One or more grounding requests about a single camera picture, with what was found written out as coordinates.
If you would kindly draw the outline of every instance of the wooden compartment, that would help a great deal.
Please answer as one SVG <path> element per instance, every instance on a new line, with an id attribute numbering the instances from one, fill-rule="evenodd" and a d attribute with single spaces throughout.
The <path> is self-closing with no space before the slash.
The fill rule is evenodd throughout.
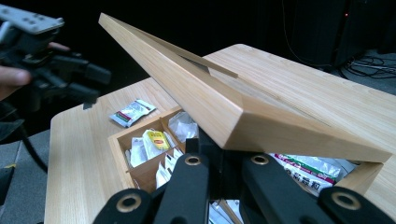
<path id="1" fill-rule="evenodd" d="M 359 193 L 392 156 L 394 138 L 379 134 L 393 131 L 386 95 L 243 45 L 257 60 L 240 63 L 240 50 L 201 58 L 106 14 L 99 23 L 223 149 L 361 161 L 338 184 Z"/>
<path id="2" fill-rule="evenodd" d="M 165 153 L 136 166 L 130 168 L 125 156 L 125 150 L 131 148 L 131 140 L 133 137 L 142 136 L 145 130 L 155 129 L 158 131 L 167 131 L 168 121 L 178 112 L 183 111 L 181 107 L 177 106 L 169 111 L 163 112 L 157 117 L 147 119 L 136 125 L 128 128 L 120 133 L 116 133 L 108 138 L 111 150 L 117 165 L 120 179 L 125 188 L 141 188 L 147 192 L 152 192 L 156 189 L 156 172 L 158 164 L 163 163 Z M 185 152 L 185 145 L 180 144 L 179 148 Z M 166 151 L 173 156 L 173 149 Z M 383 166 L 381 162 L 362 162 L 349 175 L 344 177 L 335 186 L 353 189 L 360 194 L 364 194 L 373 183 L 375 177 Z"/>
<path id="3" fill-rule="evenodd" d="M 183 111 L 181 107 L 177 106 L 152 119 L 136 123 L 136 125 L 133 125 L 120 133 L 111 135 L 108 138 L 122 184 L 125 188 L 141 188 L 147 192 L 154 191 L 156 189 L 155 175 L 158 170 L 159 162 L 164 162 L 165 153 L 173 156 L 174 151 L 173 149 L 168 149 L 159 156 L 131 168 L 125 156 L 125 151 L 131 149 L 133 137 L 141 137 L 147 129 L 154 129 L 162 132 L 166 131 L 172 135 L 178 148 L 183 153 L 185 152 L 185 144 L 181 144 L 168 129 L 169 119 L 181 111 Z"/>

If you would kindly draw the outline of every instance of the black mechanical arm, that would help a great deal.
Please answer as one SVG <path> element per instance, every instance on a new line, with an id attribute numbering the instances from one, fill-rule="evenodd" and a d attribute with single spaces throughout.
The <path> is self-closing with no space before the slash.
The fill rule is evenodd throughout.
<path id="1" fill-rule="evenodd" d="M 25 69 L 32 83 L 24 87 L 28 93 L 28 111 L 37 111 L 43 100 L 71 98 L 89 108 L 100 92 L 74 80 L 85 78 L 108 84 L 111 73 L 80 54 L 49 48 L 64 25 L 62 18 L 53 19 L 33 12 L 0 5 L 0 60 L 3 66 Z"/>
<path id="2" fill-rule="evenodd" d="M 187 140 L 168 183 L 150 194 L 114 194 L 93 223 L 208 223 L 208 204 L 218 199 L 239 200 L 244 223 L 395 223 L 353 190 L 331 187 L 315 197 L 271 156 L 222 150 L 202 130 Z"/>

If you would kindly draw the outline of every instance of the white packet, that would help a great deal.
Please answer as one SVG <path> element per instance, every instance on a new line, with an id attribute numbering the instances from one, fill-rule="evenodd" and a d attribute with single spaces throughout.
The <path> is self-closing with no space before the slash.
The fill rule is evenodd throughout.
<path id="1" fill-rule="evenodd" d="M 125 150 L 125 157 L 126 157 L 126 160 L 128 161 L 128 166 L 131 168 L 134 168 L 131 164 L 131 151 L 130 150 Z"/>
<path id="2" fill-rule="evenodd" d="M 183 155 L 183 153 L 178 150 L 178 148 L 174 149 L 174 158 L 177 160 L 179 157 L 181 157 Z"/>
<path id="3" fill-rule="evenodd" d="M 213 204 L 209 204 L 209 223 L 213 224 L 233 224 L 230 222 L 231 220 L 227 220 L 224 216 L 224 214 L 219 213 L 215 208 Z"/>
<path id="4" fill-rule="evenodd" d="M 158 164 L 158 170 L 157 170 L 157 173 L 155 174 L 155 179 L 157 182 L 157 189 L 160 186 L 164 185 L 169 180 L 169 179 L 166 179 L 165 168 L 163 168 L 161 163 Z"/>
<path id="5" fill-rule="evenodd" d="M 167 132 L 163 132 L 163 134 L 165 135 L 166 140 L 168 140 L 169 145 L 170 145 L 171 147 L 175 147 L 176 144 L 175 144 L 174 141 L 172 140 L 171 135 L 170 135 L 169 133 L 167 133 Z"/>
<path id="6" fill-rule="evenodd" d="M 130 163 L 132 167 L 136 167 L 148 160 L 148 155 L 146 153 L 146 149 L 142 137 L 132 138 L 132 148 L 130 151 L 131 151 Z"/>
<path id="7" fill-rule="evenodd" d="M 135 100 L 120 111 L 110 115 L 110 118 L 125 128 L 129 128 L 142 116 L 149 114 L 156 107 L 143 100 Z"/>
<path id="8" fill-rule="evenodd" d="M 169 119 L 168 127 L 184 143 L 187 138 L 193 138 L 198 133 L 198 124 L 195 123 L 187 112 L 178 112 Z"/>
<path id="9" fill-rule="evenodd" d="M 177 162 L 177 160 L 175 158 L 173 158 L 171 155 L 166 153 L 166 155 L 165 155 L 165 169 L 166 170 L 170 169 L 171 174 L 175 170 L 176 162 Z"/>

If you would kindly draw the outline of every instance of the person's finger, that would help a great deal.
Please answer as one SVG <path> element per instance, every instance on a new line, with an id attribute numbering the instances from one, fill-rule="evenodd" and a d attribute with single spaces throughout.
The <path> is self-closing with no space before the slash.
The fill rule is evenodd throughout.
<path id="1" fill-rule="evenodd" d="M 58 50 L 62 50 L 62 51 L 69 51 L 70 50 L 69 47 L 67 47 L 65 45 L 62 45 L 62 44 L 55 43 L 55 42 L 50 42 L 49 43 L 49 49 L 58 49 Z"/>
<path id="2" fill-rule="evenodd" d="M 24 86 L 31 81 L 29 72 L 13 67 L 0 66 L 0 85 L 2 86 Z"/>

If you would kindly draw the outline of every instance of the wood grain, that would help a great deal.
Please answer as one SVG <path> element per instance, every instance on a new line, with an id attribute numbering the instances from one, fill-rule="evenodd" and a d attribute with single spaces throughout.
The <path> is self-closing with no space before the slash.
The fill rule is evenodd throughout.
<path id="1" fill-rule="evenodd" d="M 148 78 L 100 97 L 91 109 L 76 106 L 52 119 L 45 223 L 92 223 L 107 200 L 128 186 L 107 141 L 124 128 L 108 116 L 137 98 L 157 107 L 139 122 L 177 106 Z"/>
<path id="2" fill-rule="evenodd" d="M 106 14 L 99 23 L 223 149 L 376 162 L 391 155 L 358 135 L 242 94 L 129 24 Z"/>
<path id="3" fill-rule="evenodd" d="M 265 102 L 273 98 L 293 113 L 353 133 L 392 153 L 396 151 L 394 95 L 249 46 L 235 45 L 205 57 L 237 71 L 235 86 L 247 83 L 243 88 L 235 87 L 240 91 Z M 241 63 L 241 58 L 246 57 L 249 60 Z M 223 82 L 233 80 L 215 70 L 210 73 Z M 261 95 L 248 92 L 248 86 L 260 90 Z"/>
<path id="4" fill-rule="evenodd" d="M 135 187 L 135 182 L 131 178 L 130 172 L 127 172 L 130 170 L 128 164 L 128 161 L 125 158 L 125 151 L 131 149 L 132 143 L 131 140 L 133 137 L 141 137 L 145 130 L 148 129 L 154 129 L 157 131 L 165 131 L 163 124 L 160 121 L 160 118 L 165 118 L 166 120 L 169 120 L 172 118 L 176 113 L 181 111 L 181 107 L 177 106 L 174 107 L 168 111 L 162 112 L 161 114 L 157 115 L 156 117 L 153 117 L 151 119 L 146 119 L 142 122 L 137 123 L 136 125 L 125 129 L 119 133 L 115 133 L 111 136 L 108 137 L 108 142 L 111 148 L 111 152 L 114 157 L 114 163 L 117 166 L 117 170 L 120 176 L 120 180 L 122 182 L 122 186 L 127 189 L 127 188 L 134 188 Z M 155 161 L 161 161 L 162 158 L 157 158 Z M 158 168 L 158 163 L 154 167 L 149 167 L 148 171 L 153 174 L 150 177 L 151 181 L 155 182 L 155 167 Z M 134 171 L 134 175 L 140 174 L 141 172 L 139 171 Z"/>

